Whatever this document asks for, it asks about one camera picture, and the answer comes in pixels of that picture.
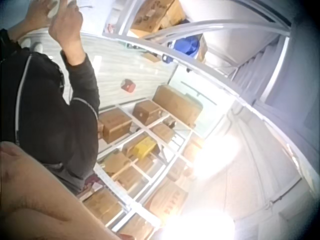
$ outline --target hand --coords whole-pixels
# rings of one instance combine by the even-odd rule
[[[83,17],[77,2],[72,1],[68,5],[67,0],[60,0],[58,12],[49,27],[49,34],[65,49],[80,41],[82,23]]]
[[[56,40],[64,51],[69,64],[75,66],[83,63],[86,54],[82,47],[80,30],[83,17],[76,1],[60,0],[56,16],[49,27],[50,36]]]
[[[57,5],[53,0],[33,0],[24,19],[30,31],[45,28],[50,24],[49,12]]]

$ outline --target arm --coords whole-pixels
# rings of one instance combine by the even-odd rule
[[[69,72],[73,89],[70,114],[73,121],[77,157],[66,166],[78,178],[92,171],[98,154],[97,118],[100,105],[94,69],[85,54],[80,30],[83,18],[76,3],[60,0],[56,17],[49,28],[50,36],[62,48],[62,59]]]
[[[1,239],[118,240],[38,161],[0,147]]]
[[[56,4],[57,2],[51,2],[51,0],[34,0],[31,2],[24,20],[7,31],[1,30],[1,61],[21,49],[17,43],[20,38],[31,31],[44,28],[50,23],[48,13]]]

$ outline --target wooden box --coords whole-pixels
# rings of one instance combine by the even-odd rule
[[[170,143],[171,139],[175,135],[175,131],[173,131],[171,128],[169,128],[164,123],[159,123],[155,125],[152,129],[152,132],[154,132],[159,138],[161,138],[165,143]]]
[[[146,0],[135,16],[130,30],[141,38],[175,26],[185,18],[178,0]]]
[[[102,139],[104,134],[104,125],[98,120],[98,139]]]
[[[148,156],[136,162],[136,166],[139,167],[145,173],[147,173],[148,170],[153,165],[154,165],[154,162]],[[142,174],[139,173],[134,167],[131,166],[127,170],[125,170],[123,173],[121,173],[119,177],[116,179],[116,181],[118,181],[124,189],[129,190],[136,183],[138,183],[142,178],[143,178]]]
[[[125,156],[128,158],[131,158],[134,155],[134,148],[135,146],[140,143],[143,139],[145,139],[147,135],[145,133],[142,133],[132,139],[131,141],[127,142],[125,145],[123,145],[122,152]]]
[[[117,198],[104,187],[92,194],[83,204],[103,224],[107,224],[122,209]]]
[[[170,217],[180,213],[187,196],[186,191],[165,178],[145,204],[145,208],[160,218],[165,225]]]
[[[153,101],[190,128],[195,127],[195,121],[203,109],[200,102],[168,85],[158,87]]]
[[[178,158],[173,164],[173,166],[170,168],[170,171],[168,172],[167,177],[171,181],[176,182],[184,172],[185,166],[186,166],[186,162]]]
[[[120,171],[125,165],[129,164],[131,160],[126,157],[121,151],[115,150],[106,156],[101,164],[103,170],[110,176]]]
[[[197,55],[196,59],[199,62],[204,62],[204,60],[206,58],[206,53],[208,51],[208,46],[207,46],[207,42],[205,40],[205,36],[202,35],[199,41],[200,41],[200,47],[199,47],[199,51],[198,51],[198,55]]]
[[[103,112],[99,116],[103,124],[103,139],[109,144],[129,133],[132,119],[121,109]]]
[[[201,148],[196,145],[194,142],[192,141],[189,141],[183,152],[182,152],[182,155],[187,159],[189,160],[190,162],[194,162],[196,160],[196,157],[197,157],[197,154],[198,152],[201,150]]]
[[[133,116],[135,116],[145,126],[153,123],[160,118],[162,114],[161,108],[150,100],[137,103],[133,109]]]
[[[120,229],[120,234],[130,235],[136,240],[145,240],[151,234],[154,227],[143,217],[135,214],[129,222]]]

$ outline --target person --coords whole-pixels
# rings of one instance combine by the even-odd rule
[[[77,194],[97,160],[99,90],[81,42],[83,17],[76,2],[60,0],[50,21],[48,13],[55,4],[34,0],[22,22],[0,31],[0,135],[1,141],[16,143]],[[63,99],[64,76],[59,66],[45,54],[17,43],[48,24],[69,73],[73,89],[69,104]]]
[[[105,228],[56,177],[12,142],[1,142],[0,159],[0,239],[135,239]]]

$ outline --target red object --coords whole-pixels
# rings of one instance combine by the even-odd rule
[[[124,83],[122,84],[121,88],[127,91],[128,93],[132,93],[136,88],[136,84],[133,81],[126,79],[124,80]]]

